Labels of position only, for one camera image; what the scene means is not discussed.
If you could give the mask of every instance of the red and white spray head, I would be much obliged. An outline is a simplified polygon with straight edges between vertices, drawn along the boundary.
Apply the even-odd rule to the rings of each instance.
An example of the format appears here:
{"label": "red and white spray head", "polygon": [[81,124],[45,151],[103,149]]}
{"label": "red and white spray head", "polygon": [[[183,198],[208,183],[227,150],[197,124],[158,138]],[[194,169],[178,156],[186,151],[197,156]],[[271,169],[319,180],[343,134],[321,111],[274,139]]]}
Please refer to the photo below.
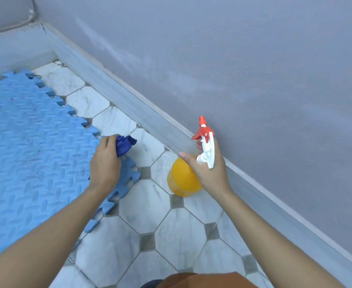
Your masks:
{"label": "red and white spray head", "polygon": [[197,157],[198,162],[207,163],[210,169],[213,168],[215,162],[215,141],[213,136],[215,133],[207,126],[207,121],[204,116],[199,117],[200,128],[198,132],[192,136],[193,140],[200,140],[203,153]]}

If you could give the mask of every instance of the brown clothing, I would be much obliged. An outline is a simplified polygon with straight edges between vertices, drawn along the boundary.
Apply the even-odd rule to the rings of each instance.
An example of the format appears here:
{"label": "brown clothing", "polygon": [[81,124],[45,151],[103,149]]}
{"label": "brown clothing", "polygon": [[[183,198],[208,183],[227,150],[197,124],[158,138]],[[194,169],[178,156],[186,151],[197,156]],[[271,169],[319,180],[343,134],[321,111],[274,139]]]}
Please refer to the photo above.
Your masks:
{"label": "brown clothing", "polygon": [[174,274],[163,281],[156,288],[257,288],[239,273],[228,274]]}

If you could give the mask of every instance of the red nozzle tip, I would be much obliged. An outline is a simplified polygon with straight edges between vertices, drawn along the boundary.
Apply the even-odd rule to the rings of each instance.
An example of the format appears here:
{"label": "red nozzle tip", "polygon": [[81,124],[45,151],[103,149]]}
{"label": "red nozzle tip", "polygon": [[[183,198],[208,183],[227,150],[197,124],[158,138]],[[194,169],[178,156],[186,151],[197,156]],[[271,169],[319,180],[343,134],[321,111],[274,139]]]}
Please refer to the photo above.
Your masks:
{"label": "red nozzle tip", "polygon": [[199,117],[199,125],[201,126],[203,124],[207,125],[207,121],[205,120],[205,116],[200,116]]}

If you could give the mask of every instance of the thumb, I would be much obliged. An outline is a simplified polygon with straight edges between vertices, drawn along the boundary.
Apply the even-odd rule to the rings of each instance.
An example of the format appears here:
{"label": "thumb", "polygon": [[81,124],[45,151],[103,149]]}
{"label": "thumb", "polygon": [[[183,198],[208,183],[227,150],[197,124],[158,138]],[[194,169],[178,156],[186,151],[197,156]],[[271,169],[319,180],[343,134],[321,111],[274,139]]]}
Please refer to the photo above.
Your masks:
{"label": "thumb", "polygon": [[183,161],[185,161],[194,171],[196,170],[198,162],[193,156],[186,152],[181,152],[179,153],[179,157],[182,158]]}

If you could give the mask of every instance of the forearm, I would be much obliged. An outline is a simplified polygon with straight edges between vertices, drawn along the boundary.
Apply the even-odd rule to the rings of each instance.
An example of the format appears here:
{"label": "forearm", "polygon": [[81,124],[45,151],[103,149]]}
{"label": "forearm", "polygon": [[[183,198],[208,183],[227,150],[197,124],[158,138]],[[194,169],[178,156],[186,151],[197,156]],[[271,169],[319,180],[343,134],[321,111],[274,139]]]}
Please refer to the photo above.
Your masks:
{"label": "forearm", "polygon": [[2,252],[0,288],[48,287],[105,194],[100,187],[88,187],[71,204]]}
{"label": "forearm", "polygon": [[217,201],[276,288],[343,287],[232,191]]}

